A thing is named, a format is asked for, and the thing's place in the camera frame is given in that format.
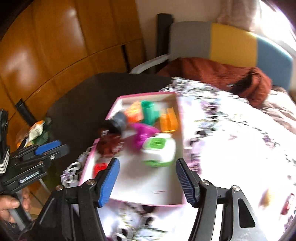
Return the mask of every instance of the chair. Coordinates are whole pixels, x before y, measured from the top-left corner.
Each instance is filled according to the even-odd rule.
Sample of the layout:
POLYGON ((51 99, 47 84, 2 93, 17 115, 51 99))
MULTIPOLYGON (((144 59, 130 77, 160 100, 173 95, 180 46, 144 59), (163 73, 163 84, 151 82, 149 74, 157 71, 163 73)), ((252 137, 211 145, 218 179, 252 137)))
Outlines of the chair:
POLYGON ((178 57, 200 57, 239 67, 259 67, 273 85, 289 91, 293 59, 282 47, 267 38, 212 22, 187 21, 170 27, 168 54, 133 68, 132 74, 178 57))

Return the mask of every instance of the orange and green package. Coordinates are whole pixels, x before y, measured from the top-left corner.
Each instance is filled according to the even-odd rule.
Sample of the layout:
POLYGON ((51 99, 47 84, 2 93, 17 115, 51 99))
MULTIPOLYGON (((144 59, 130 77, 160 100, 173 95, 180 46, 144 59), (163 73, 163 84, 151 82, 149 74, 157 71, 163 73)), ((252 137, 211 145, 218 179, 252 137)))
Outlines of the orange and green package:
POLYGON ((177 130, 178 121, 174 112, 174 108, 168 108, 167 114, 163 113, 159 119, 162 132, 170 133, 177 130))
POLYGON ((140 101, 134 102, 129 108, 126 109, 124 114, 127 117, 129 123, 140 122, 144 119, 142 106, 140 101))

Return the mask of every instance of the white armrest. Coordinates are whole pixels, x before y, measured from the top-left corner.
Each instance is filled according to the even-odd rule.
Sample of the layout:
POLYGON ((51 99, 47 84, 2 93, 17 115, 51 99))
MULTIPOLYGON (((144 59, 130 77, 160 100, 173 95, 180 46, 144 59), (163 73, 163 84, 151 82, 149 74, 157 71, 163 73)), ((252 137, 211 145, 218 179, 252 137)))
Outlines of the white armrest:
POLYGON ((166 60, 168 60, 168 54, 164 54, 164 55, 161 55, 161 56, 156 57, 154 59, 148 60, 145 63, 142 63, 142 64, 134 67, 131 70, 130 74, 140 74, 144 70, 149 69, 149 68, 151 68, 151 67, 153 67, 155 65, 161 64, 166 60))

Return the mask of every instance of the black tabletop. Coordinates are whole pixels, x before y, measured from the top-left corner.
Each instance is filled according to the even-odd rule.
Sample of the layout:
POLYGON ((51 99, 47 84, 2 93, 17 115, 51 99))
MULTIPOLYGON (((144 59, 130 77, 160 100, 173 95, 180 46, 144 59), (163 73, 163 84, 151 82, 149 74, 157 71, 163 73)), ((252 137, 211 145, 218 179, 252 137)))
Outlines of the black tabletop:
POLYGON ((70 153, 56 162, 58 174, 75 162, 98 138, 116 98, 122 95, 159 91, 171 78, 149 74, 102 73, 70 90, 48 110, 52 118, 52 140, 68 144, 70 153))

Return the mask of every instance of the screw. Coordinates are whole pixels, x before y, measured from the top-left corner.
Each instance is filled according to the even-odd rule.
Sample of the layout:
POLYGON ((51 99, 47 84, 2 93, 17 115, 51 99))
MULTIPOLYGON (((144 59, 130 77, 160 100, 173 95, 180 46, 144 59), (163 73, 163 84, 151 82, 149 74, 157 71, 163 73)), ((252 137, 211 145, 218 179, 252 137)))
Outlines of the screw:
POLYGON ((86 184, 90 185, 90 186, 95 184, 95 183, 96 183, 96 181, 94 179, 89 179, 89 180, 86 181, 86 184))
POLYGON ((232 186, 232 189, 235 190, 236 192, 238 192, 240 190, 240 188, 236 185, 232 186))
POLYGON ((57 186, 56 186, 56 190, 57 190, 57 191, 61 191, 61 190, 63 190, 63 188, 64 188, 63 185, 57 185, 57 186))
POLYGON ((203 184, 205 186, 208 186, 209 185, 209 181, 208 180, 201 180, 200 182, 201 182, 201 184, 203 184))

